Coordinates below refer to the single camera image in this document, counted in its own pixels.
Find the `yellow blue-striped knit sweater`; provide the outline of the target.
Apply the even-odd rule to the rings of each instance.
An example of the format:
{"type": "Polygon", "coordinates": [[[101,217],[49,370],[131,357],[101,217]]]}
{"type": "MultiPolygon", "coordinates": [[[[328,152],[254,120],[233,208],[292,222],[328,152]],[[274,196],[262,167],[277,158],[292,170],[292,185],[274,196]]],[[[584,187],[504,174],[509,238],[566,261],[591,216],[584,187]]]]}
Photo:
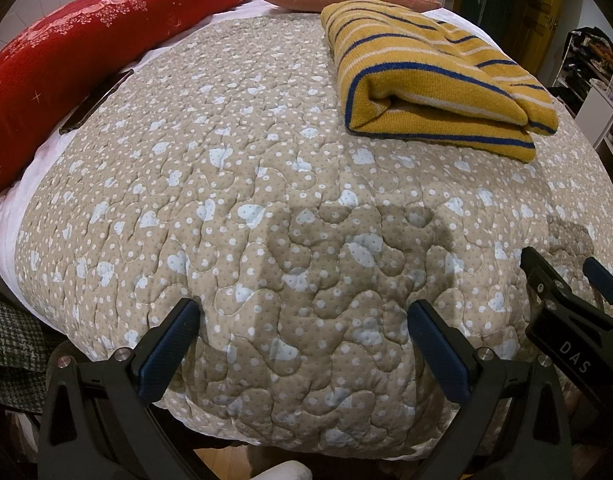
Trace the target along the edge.
{"type": "Polygon", "coordinates": [[[474,32],[379,0],[331,3],[320,21],[355,134],[529,162],[534,136],[559,128],[545,87],[474,32]]]}

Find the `checkered grey cloth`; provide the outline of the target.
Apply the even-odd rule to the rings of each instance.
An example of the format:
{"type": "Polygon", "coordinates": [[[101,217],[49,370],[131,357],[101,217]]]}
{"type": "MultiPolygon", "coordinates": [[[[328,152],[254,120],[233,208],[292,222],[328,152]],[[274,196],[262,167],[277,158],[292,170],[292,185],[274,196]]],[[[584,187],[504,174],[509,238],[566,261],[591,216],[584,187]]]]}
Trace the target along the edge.
{"type": "Polygon", "coordinates": [[[41,323],[0,300],[0,404],[41,414],[49,355],[41,323]]]}

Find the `beige heart-dotted quilt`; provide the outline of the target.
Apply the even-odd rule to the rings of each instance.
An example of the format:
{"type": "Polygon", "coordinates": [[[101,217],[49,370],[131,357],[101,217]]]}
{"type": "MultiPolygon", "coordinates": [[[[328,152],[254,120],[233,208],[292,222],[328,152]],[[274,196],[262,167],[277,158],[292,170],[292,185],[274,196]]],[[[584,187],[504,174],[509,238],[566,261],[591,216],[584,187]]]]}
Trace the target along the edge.
{"type": "Polygon", "coordinates": [[[201,335],[161,402],[192,430],[419,460],[456,410],[407,306],[533,358],[522,249],[593,298],[582,263],[613,273],[613,187],[565,110],[523,164],[352,136],[334,81],[315,16],[195,32],[75,133],[26,207],[14,274],[93,360],[199,299],[201,335]]]}

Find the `dark wooden doorway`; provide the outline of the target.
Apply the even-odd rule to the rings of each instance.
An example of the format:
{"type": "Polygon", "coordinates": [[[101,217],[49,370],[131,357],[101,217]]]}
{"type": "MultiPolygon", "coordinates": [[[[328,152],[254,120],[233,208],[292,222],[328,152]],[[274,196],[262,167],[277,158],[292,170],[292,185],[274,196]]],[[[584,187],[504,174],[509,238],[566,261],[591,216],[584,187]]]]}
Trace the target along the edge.
{"type": "Polygon", "coordinates": [[[454,11],[476,24],[533,75],[544,65],[564,0],[454,0],[454,11]]]}

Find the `black smartphone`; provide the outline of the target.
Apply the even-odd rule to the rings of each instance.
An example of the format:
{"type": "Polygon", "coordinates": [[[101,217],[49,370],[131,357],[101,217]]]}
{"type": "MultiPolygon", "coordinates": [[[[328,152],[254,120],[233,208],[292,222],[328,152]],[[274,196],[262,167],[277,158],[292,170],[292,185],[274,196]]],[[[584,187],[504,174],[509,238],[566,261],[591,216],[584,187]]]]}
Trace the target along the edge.
{"type": "Polygon", "coordinates": [[[90,92],[80,106],[69,116],[64,124],[59,128],[60,134],[67,134],[79,129],[85,124],[86,120],[92,116],[108,97],[118,90],[125,81],[134,74],[134,70],[123,70],[121,73],[109,76],[90,92]]]}

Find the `red floral long pillow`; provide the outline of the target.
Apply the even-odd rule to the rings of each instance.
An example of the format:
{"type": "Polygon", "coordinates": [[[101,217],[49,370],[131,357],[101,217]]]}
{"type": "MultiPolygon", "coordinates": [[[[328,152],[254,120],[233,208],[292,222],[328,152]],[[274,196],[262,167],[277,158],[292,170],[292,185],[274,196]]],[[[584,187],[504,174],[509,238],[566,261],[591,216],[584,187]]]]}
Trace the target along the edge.
{"type": "Polygon", "coordinates": [[[0,51],[0,193],[107,77],[244,0],[75,0],[0,51]]]}

